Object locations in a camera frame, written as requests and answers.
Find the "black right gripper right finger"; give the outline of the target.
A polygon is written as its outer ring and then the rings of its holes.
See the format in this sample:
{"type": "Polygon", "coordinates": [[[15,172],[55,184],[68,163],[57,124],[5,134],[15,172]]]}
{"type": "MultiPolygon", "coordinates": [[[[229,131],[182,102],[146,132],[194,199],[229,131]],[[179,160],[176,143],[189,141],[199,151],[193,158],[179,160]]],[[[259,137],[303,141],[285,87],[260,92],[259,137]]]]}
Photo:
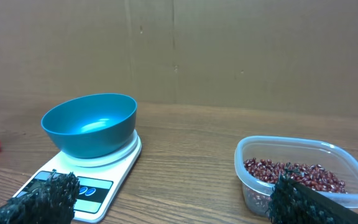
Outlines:
{"type": "Polygon", "coordinates": [[[279,175],[267,209],[272,224],[358,224],[358,213],[290,177],[300,173],[286,166],[279,175]]]}

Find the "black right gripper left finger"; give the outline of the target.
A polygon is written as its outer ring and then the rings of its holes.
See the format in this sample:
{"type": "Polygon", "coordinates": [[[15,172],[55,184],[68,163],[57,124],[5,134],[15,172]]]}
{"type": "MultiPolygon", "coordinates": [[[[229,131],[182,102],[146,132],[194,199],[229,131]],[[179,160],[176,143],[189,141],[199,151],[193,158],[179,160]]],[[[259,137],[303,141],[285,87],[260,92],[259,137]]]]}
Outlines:
{"type": "Polygon", "coordinates": [[[79,191],[74,173],[57,175],[53,170],[39,187],[0,207],[0,224],[70,224],[79,191]]]}

